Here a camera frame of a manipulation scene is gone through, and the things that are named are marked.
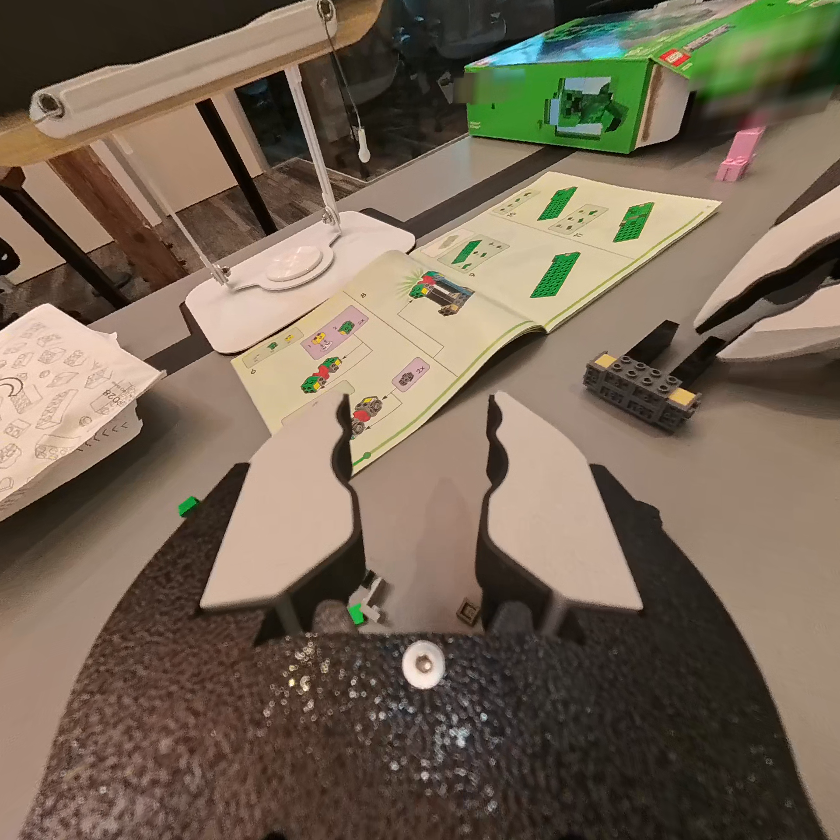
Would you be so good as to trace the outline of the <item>pink brick figure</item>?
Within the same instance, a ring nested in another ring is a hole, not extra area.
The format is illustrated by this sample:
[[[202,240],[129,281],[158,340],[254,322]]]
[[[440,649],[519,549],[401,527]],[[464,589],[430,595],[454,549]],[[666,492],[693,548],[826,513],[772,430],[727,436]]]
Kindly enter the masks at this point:
[[[746,175],[764,132],[765,127],[759,126],[742,129],[735,134],[727,157],[718,167],[717,182],[737,182]]]

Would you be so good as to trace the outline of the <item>green toy brick box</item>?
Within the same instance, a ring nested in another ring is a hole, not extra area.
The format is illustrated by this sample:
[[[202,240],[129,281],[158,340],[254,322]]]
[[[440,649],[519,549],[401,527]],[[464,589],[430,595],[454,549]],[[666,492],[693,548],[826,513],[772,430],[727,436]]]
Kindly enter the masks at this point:
[[[608,8],[468,65],[469,133],[631,154],[818,112],[838,88],[838,2]]]

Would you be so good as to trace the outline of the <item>white desk lamp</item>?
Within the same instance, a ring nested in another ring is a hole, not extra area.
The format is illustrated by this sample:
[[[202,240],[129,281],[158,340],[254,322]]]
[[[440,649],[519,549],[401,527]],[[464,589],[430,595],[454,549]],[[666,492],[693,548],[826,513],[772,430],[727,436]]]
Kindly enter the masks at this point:
[[[209,102],[212,93],[282,71],[287,78],[304,139],[320,184],[322,220],[269,246],[233,268],[209,260],[182,232],[211,274],[185,305],[213,350],[246,351],[285,328],[343,289],[363,268],[390,252],[408,254],[413,234],[393,221],[360,212],[340,212],[302,85],[300,64],[344,44],[355,44],[379,16],[381,2],[352,28],[352,2],[271,2],[258,14],[239,2],[240,24],[216,25],[199,35],[199,13],[190,12],[190,34],[173,49],[150,56],[101,60],[87,72],[61,71],[58,80],[32,93],[29,119],[52,140],[117,135],[118,125],[138,123],[186,105]]]

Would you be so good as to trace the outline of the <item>white printed paper bag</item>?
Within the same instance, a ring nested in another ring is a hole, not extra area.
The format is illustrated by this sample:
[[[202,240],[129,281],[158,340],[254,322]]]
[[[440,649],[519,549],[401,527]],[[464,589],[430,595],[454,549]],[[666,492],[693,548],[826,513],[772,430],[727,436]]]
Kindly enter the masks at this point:
[[[43,304],[1,334],[1,520],[136,438],[138,400],[165,377]]]

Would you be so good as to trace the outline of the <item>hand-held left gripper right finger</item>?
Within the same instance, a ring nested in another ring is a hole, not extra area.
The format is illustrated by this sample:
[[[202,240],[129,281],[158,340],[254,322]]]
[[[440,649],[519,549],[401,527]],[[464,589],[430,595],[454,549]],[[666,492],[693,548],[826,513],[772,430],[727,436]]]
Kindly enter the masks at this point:
[[[582,452],[506,392],[490,395],[480,622],[557,636],[574,609],[641,615],[643,598]]]

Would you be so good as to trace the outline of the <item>brick instruction booklet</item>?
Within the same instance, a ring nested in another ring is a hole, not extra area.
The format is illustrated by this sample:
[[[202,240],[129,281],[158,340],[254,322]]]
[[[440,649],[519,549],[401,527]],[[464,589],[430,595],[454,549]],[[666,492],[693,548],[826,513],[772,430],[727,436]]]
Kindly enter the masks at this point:
[[[271,434],[346,394],[358,472],[510,343],[556,330],[719,206],[551,171],[408,255],[376,257],[231,365]]]

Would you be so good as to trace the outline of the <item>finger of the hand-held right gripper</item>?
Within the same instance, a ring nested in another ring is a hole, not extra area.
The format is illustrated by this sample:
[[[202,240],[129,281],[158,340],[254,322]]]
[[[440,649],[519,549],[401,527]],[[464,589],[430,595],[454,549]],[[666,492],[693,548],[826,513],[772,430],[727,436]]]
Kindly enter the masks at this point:
[[[726,340],[717,359],[726,363],[784,361],[839,353],[839,284],[822,283],[812,294],[785,303],[762,299],[716,328]]]
[[[774,225],[751,247],[696,315],[695,331],[718,328],[837,261],[838,242],[839,188],[834,187]]]

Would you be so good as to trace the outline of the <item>grey desk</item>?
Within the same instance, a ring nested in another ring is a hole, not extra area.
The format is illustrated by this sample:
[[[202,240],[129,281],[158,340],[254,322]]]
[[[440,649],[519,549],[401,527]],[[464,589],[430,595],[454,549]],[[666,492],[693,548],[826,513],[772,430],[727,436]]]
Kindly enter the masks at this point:
[[[138,437],[2,524],[2,838],[838,838],[838,359],[714,364],[673,436],[581,387],[664,319],[678,358],[699,345],[718,282],[838,173],[838,101],[772,129],[741,183],[714,182],[724,150],[462,140],[351,198],[425,238],[546,170],[721,202],[354,478],[384,639],[198,612],[268,433],[231,362],[178,335],[187,281],[102,320],[173,370]],[[594,466],[642,615],[466,635],[498,391]]]

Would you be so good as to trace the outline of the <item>green and white brick piece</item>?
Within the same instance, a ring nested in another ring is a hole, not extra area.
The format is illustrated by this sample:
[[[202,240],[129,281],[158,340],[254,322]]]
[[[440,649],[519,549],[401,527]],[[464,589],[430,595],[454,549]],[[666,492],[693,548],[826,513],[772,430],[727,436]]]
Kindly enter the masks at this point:
[[[366,623],[378,624],[382,621],[382,597],[385,594],[386,582],[377,573],[368,570],[360,587],[350,597],[347,606],[348,614],[355,627]]]

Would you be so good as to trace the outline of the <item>grey and black brick assembly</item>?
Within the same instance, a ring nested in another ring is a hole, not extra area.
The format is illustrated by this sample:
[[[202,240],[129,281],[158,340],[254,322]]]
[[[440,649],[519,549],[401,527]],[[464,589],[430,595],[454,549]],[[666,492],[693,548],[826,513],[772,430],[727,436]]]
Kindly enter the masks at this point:
[[[701,402],[694,384],[727,345],[710,336],[673,370],[665,371],[655,363],[672,344],[678,327],[664,320],[624,354],[603,352],[589,360],[584,388],[646,425],[674,433],[694,416]]]

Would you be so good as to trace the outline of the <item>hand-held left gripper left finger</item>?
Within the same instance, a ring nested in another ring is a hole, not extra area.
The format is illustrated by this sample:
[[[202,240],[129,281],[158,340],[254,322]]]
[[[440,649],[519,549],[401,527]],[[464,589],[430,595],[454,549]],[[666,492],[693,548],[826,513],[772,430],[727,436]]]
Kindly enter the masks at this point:
[[[269,610],[285,635],[359,632],[348,609],[366,575],[351,419],[349,396],[327,393],[250,458],[201,613]]]

